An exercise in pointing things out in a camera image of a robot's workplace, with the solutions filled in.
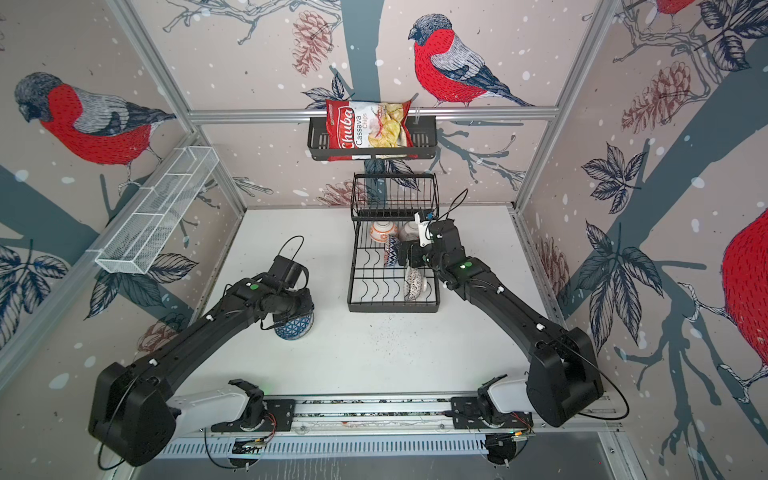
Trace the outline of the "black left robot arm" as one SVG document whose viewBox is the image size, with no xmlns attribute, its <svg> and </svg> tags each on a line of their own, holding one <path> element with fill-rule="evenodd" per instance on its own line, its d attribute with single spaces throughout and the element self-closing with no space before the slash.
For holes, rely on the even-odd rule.
<svg viewBox="0 0 768 480">
<path fill-rule="evenodd" d="M 141 466 L 190 431 L 265 414 L 263 392 L 234 379 L 209 392 L 179 396 L 177 389 L 218 349 L 251 325 L 306 317 L 314 303 L 304 265 L 278 255 L 270 269 L 231 285 L 215 306 L 170 342 L 128 366 L 113 363 L 97 377 L 89 434 L 125 462 Z"/>
</svg>

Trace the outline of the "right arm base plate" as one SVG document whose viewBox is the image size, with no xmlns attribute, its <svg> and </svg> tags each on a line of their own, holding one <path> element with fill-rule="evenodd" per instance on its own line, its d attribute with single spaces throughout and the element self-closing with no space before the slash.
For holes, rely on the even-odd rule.
<svg viewBox="0 0 768 480">
<path fill-rule="evenodd" d="M 520 429 L 530 430 L 532 415 L 528 412 L 502 413 L 489 400 L 476 396 L 459 396 L 450 399 L 450 407 L 444 415 L 451 418 L 455 429 Z"/>
</svg>

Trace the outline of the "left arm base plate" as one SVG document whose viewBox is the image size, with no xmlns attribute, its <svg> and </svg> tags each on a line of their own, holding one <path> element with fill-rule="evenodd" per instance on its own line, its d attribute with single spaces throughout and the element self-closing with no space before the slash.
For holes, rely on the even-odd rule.
<svg viewBox="0 0 768 480">
<path fill-rule="evenodd" d="M 250 418 L 244 413 L 234 421 L 221 422 L 210 427 L 214 433 L 251 433 L 264 434 L 289 432 L 292 429 L 296 409 L 294 399 L 271 399 L 263 401 L 258 419 Z"/>
</svg>

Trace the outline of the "pink striped bowl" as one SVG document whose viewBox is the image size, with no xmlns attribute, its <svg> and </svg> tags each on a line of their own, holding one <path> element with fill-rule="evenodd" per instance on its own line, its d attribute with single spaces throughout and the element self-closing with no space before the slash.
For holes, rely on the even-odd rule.
<svg viewBox="0 0 768 480">
<path fill-rule="evenodd" d="M 406 222 L 399 229 L 399 239 L 403 242 L 420 239 L 419 224 L 415 221 Z"/>
</svg>

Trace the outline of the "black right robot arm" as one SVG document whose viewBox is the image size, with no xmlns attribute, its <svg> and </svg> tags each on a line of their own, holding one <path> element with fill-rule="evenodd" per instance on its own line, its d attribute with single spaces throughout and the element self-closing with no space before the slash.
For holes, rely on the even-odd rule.
<svg viewBox="0 0 768 480">
<path fill-rule="evenodd" d="M 568 330 L 540 315 L 505 286 L 482 260 L 466 254 L 455 222 L 419 225 L 419 238 L 400 243 L 398 263 L 432 270 L 439 283 L 491 318 L 529 361 L 527 377 L 500 376 L 478 391 L 495 414 L 528 409 L 560 427 L 604 394 L 592 341 L 580 328 Z"/>
</svg>

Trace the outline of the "blue geometric bowl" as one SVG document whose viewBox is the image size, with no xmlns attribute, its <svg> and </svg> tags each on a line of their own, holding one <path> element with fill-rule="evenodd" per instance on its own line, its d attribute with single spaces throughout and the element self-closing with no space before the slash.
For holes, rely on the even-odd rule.
<svg viewBox="0 0 768 480">
<path fill-rule="evenodd" d="M 287 341 L 298 340 L 305 336 L 314 324 L 314 313 L 294 318 L 275 328 L 276 335 Z"/>
</svg>

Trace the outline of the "red blue patterned bowl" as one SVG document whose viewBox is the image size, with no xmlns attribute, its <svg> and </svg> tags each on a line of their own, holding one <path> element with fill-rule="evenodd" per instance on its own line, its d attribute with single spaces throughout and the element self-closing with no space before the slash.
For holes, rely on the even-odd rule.
<svg viewBox="0 0 768 480">
<path fill-rule="evenodd" d="M 397 236 L 389 236 L 385 246 L 384 263 L 387 268 L 399 266 L 398 252 L 400 240 Z"/>
</svg>

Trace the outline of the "black white lattice bowl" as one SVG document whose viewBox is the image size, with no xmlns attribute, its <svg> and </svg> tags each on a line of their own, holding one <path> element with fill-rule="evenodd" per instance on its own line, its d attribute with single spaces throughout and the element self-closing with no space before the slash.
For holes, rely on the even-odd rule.
<svg viewBox="0 0 768 480">
<path fill-rule="evenodd" d="M 426 292 L 428 282 L 419 268 L 408 266 L 405 271 L 405 300 L 417 301 Z"/>
</svg>

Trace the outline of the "orange floral bowl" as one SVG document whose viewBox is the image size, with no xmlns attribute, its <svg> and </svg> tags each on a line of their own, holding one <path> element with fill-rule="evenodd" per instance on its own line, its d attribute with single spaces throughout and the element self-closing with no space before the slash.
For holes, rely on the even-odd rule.
<svg viewBox="0 0 768 480">
<path fill-rule="evenodd" d="M 397 234 L 398 227 L 393 221 L 374 221 L 369 228 L 369 237 L 377 243 L 385 244 Z"/>
</svg>

